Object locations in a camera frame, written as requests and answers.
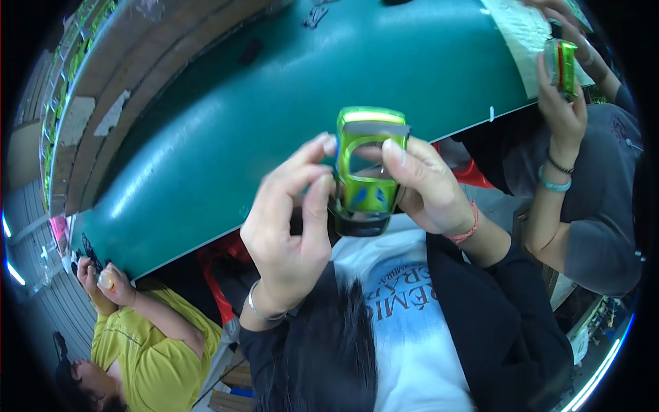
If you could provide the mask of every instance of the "white paper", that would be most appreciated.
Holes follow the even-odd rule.
[[[544,51],[544,42],[552,30],[538,9],[526,7],[519,0],[481,0],[490,11],[515,60],[529,99],[538,97],[536,56]],[[576,73],[582,87],[595,84],[577,63]]]
[[[69,102],[59,127],[59,142],[64,146],[78,146],[82,133],[96,107],[96,99],[76,96]]]
[[[110,129],[116,126],[119,123],[119,118],[121,117],[121,112],[123,111],[123,105],[130,98],[130,92],[124,90],[121,92],[119,97],[115,100],[112,106],[109,108],[101,123],[98,124],[96,130],[94,131],[94,136],[96,137],[106,137],[110,133]]]

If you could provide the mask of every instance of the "paper sheet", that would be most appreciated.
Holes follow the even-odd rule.
[[[119,123],[119,118],[121,117],[121,112],[123,111],[124,103],[130,98],[130,92],[124,90],[121,92],[119,97],[115,100],[112,106],[109,108],[101,123],[98,124],[96,130],[94,131],[94,136],[96,137],[106,137],[110,133],[110,129]]]
[[[519,0],[481,0],[490,11],[515,60],[529,99],[538,97],[536,56],[551,37],[549,23],[538,9],[524,6]],[[582,87],[595,84],[577,63],[577,78]]]

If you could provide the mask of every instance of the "white label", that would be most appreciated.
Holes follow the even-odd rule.
[[[110,133],[110,129],[119,123],[119,118],[121,117],[121,112],[123,111],[123,105],[129,98],[130,92],[128,90],[121,92],[105,116],[103,116],[101,123],[99,123],[98,127],[96,127],[94,136],[106,137]]]

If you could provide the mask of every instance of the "small bottle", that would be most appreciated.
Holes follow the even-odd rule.
[[[98,283],[101,284],[106,289],[112,289],[115,285],[112,275],[107,273],[105,270],[101,272],[101,275],[98,277]]]

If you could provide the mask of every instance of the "metal rack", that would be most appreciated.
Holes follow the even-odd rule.
[[[59,130],[84,62],[93,52],[94,38],[101,32],[116,6],[116,0],[83,2],[53,56],[42,102],[40,118],[43,119],[43,125],[39,153],[45,207],[50,216],[64,212],[63,204],[53,208],[52,202],[51,179],[57,157]]]

